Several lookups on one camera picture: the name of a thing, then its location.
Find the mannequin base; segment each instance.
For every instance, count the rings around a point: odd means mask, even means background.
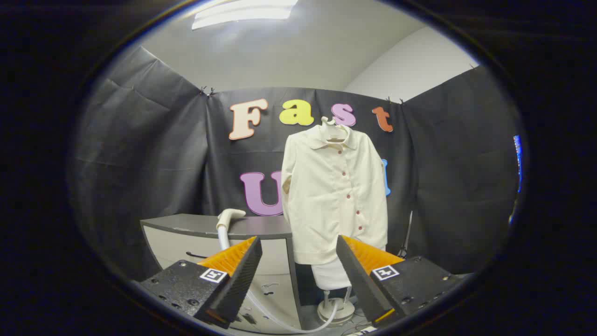
[[[344,303],[344,299],[341,298],[329,299],[325,305],[325,308],[324,302],[325,301],[321,302],[319,306],[317,306],[317,315],[322,322],[325,322],[330,318],[332,311],[334,310],[334,305],[336,302],[338,302],[338,310],[336,311],[336,315],[329,326],[343,325],[350,320],[355,313],[355,306],[350,301],[346,301],[346,303]]]

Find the black fabric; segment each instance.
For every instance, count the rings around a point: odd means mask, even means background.
[[[270,176],[280,171],[288,135],[349,104],[354,130],[387,160],[387,251],[398,253],[414,209],[409,253],[452,273],[477,269],[505,235],[516,183],[513,105],[482,68],[404,104],[339,91],[252,88],[201,91],[139,47],[98,83],[79,126],[69,166],[72,204],[82,232],[124,274],[141,281],[159,271],[139,220],[175,213],[218,215],[248,208],[240,175],[264,174],[261,198],[277,204]],[[266,99],[254,134],[230,140],[237,103]],[[310,103],[313,124],[280,122],[282,104]],[[372,110],[389,113],[384,132]]]
[[[250,138],[229,140],[233,127],[233,112],[230,106],[265,98],[268,108],[261,112],[260,124],[250,127],[255,130]],[[309,126],[286,125],[279,120],[284,110],[282,104],[291,99],[301,99],[310,103],[312,117]],[[356,124],[351,128],[366,133],[372,140],[382,159],[388,161],[387,183],[391,194],[387,197],[388,246],[389,252],[398,253],[406,235],[410,201],[412,195],[412,144],[408,135],[404,116],[398,104],[386,100],[339,91],[305,88],[257,88],[225,91],[207,100],[207,139],[208,157],[205,181],[199,199],[199,213],[218,215],[232,207],[256,216],[247,206],[244,184],[240,175],[247,172],[261,172],[261,196],[265,204],[277,204],[278,189],[271,173],[280,171],[284,157],[286,138],[321,124],[321,117],[331,118],[331,107],[336,103],[348,104],[353,108]],[[388,123],[394,131],[384,132],[371,112],[382,106],[390,115]]]
[[[478,67],[402,107],[418,175],[408,254],[478,270],[503,243],[516,198],[515,106]]]
[[[139,220],[196,207],[207,153],[198,93],[138,48],[98,83],[80,120],[69,162],[78,224],[134,280],[159,271]]]

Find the yellow letter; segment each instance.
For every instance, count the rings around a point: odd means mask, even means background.
[[[293,99],[282,104],[285,108],[280,113],[280,121],[282,124],[295,125],[299,123],[303,126],[308,126],[313,123],[315,119],[311,117],[311,104],[300,99]]]

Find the pink letter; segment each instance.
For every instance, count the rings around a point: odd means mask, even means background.
[[[245,198],[247,199],[247,206],[251,211],[260,216],[278,216],[282,214],[282,197],[281,195],[281,181],[282,172],[273,172],[272,179],[276,180],[278,186],[278,203],[275,205],[268,205],[263,203],[261,197],[261,181],[265,175],[259,172],[244,173],[241,175],[241,181],[245,184]]]
[[[335,104],[332,106],[334,120],[338,125],[353,126],[356,124],[356,118],[352,115],[352,108],[348,104]]]

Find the cabinet drawer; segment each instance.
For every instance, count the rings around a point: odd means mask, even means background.
[[[238,318],[239,320],[234,320],[232,323],[230,323],[230,328],[249,332],[261,332],[261,330],[257,329],[256,325],[251,324],[251,322],[249,322],[249,320],[244,316],[245,314],[249,314],[249,318],[253,318],[253,316],[250,315],[248,311],[243,312],[242,310],[239,310],[238,314],[236,315],[236,318]],[[220,333],[222,334],[225,332],[224,329],[220,329],[219,327],[217,328],[217,330],[221,330]],[[228,333],[233,335],[235,334],[231,330],[228,330]]]
[[[299,315],[296,310],[294,293],[290,274],[284,275],[255,275],[251,283],[251,290],[259,303],[287,325],[300,329]],[[252,325],[266,334],[293,334],[280,327],[261,312],[251,300],[245,298],[238,314],[250,315],[256,324]],[[231,328],[247,330],[243,323],[232,323]]]
[[[220,242],[217,238],[206,238],[189,236],[186,234],[173,233],[159,230],[153,227],[143,226],[147,242],[153,254],[159,260],[178,261],[185,259],[192,262],[202,261],[202,257],[208,257],[220,252]],[[236,245],[244,240],[232,239],[230,245]],[[288,274],[288,251],[285,239],[267,239],[261,241],[263,254],[255,274]]]

